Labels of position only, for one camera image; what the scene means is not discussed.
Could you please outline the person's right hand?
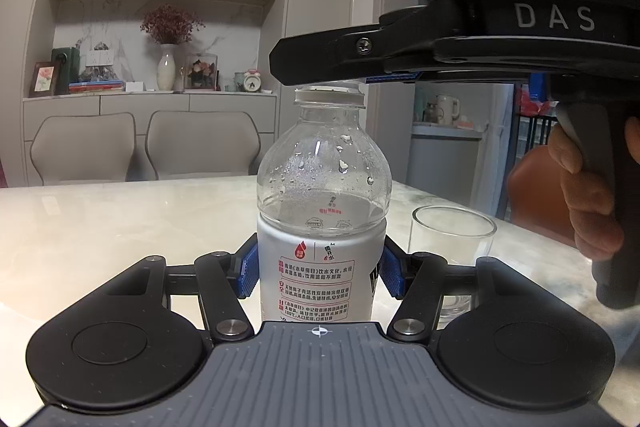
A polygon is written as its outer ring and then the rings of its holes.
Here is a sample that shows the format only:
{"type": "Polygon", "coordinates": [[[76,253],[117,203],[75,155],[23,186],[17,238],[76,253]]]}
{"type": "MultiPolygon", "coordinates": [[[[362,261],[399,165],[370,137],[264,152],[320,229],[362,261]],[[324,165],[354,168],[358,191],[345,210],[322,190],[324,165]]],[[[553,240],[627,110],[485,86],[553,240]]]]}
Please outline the person's right hand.
{"type": "Polygon", "coordinates": [[[582,153],[558,124],[548,150],[562,168],[561,188],[578,251],[592,261],[611,259],[624,245],[623,228],[613,215],[613,193],[600,176],[584,169],[582,153]]]}

